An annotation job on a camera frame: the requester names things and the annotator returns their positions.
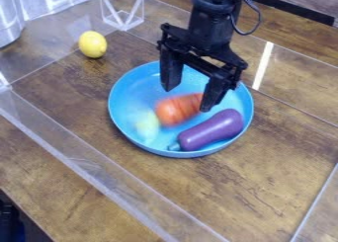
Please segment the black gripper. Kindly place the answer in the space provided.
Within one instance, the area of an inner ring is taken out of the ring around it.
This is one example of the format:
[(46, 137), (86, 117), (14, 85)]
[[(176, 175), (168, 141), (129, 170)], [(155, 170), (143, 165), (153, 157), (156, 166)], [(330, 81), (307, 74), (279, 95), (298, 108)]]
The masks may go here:
[(236, 88), (245, 61), (229, 48), (236, 28), (241, 1), (191, 0), (192, 10), (185, 29), (161, 24), (160, 80), (164, 90), (173, 89), (181, 79), (183, 65), (209, 77), (204, 87), (199, 110), (208, 112), (227, 92)]

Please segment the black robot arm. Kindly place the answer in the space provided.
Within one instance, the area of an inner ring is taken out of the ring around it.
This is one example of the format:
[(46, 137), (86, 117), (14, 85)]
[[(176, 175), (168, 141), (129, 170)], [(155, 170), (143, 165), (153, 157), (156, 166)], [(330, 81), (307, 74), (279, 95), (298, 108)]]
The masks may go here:
[(164, 90), (173, 89), (187, 65), (208, 77), (199, 110), (208, 112), (221, 102), (228, 90), (235, 90), (247, 62), (231, 50), (233, 33), (251, 34), (236, 27), (241, 2), (259, 12), (252, 0), (191, 0), (192, 10), (185, 29), (161, 24), (160, 80)]

